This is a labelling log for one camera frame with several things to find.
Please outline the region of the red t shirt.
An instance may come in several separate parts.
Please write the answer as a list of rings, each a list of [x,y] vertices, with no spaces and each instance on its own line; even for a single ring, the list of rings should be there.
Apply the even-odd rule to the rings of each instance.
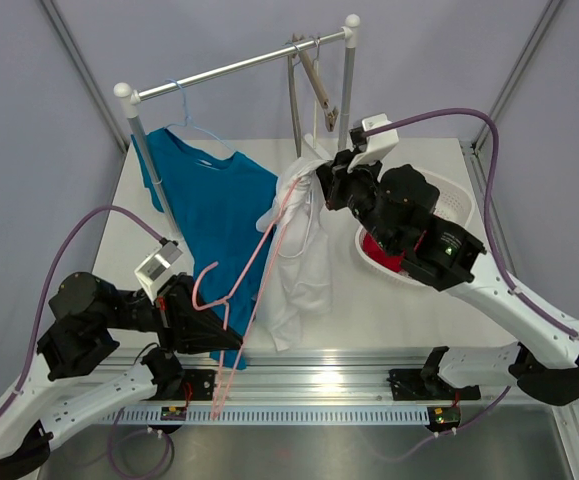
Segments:
[[[362,251],[375,263],[386,268],[387,270],[403,274],[404,269],[402,266],[402,261],[404,259],[403,254],[391,255],[387,254],[381,249],[378,243],[373,239],[370,234],[366,234],[361,242]]]

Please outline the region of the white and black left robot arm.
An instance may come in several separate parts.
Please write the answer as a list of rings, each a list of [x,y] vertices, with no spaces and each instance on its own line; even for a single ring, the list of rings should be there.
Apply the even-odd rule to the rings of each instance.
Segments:
[[[49,306],[55,321],[38,340],[30,369],[0,398],[0,479],[20,479],[68,439],[100,418],[143,400],[172,400],[183,391],[181,354],[238,349],[242,337],[176,274],[159,287],[119,290],[89,273],[67,277]],[[114,329],[151,332],[158,342],[116,378],[67,398],[66,391],[120,343]]]

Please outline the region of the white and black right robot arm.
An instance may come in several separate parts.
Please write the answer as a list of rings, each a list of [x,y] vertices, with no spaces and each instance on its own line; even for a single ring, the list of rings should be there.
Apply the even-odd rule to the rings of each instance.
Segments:
[[[316,170],[328,209],[348,209],[413,280],[485,314],[514,337],[502,347],[440,346],[416,374],[390,381],[414,398],[448,400],[484,386],[517,387],[551,406],[579,399],[579,321],[566,331],[546,321],[557,309],[504,282],[492,251],[457,223],[434,212],[439,189],[413,166],[387,171],[381,162],[352,167],[344,150]]]

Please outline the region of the grey plastic hanger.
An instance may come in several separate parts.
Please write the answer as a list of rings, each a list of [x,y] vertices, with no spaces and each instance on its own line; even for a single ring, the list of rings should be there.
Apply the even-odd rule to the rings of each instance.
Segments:
[[[302,156],[302,129],[299,117],[297,88],[295,82],[295,64],[294,58],[298,57],[297,42],[300,40],[296,34],[293,34],[289,43],[293,46],[295,52],[287,57],[287,77],[288,77],[288,95],[290,102],[290,115],[292,123],[292,132],[294,138],[294,147],[296,156]]]

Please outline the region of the white t shirt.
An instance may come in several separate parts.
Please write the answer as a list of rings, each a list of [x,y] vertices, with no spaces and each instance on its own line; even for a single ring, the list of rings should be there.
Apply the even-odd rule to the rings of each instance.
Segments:
[[[328,235],[322,226],[324,194],[316,170],[322,160],[300,157],[279,176],[271,208],[256,222],[264,232],[273,226],[256,321],[275,348],[296,347],[305,316],[328,313],[333,302]]]

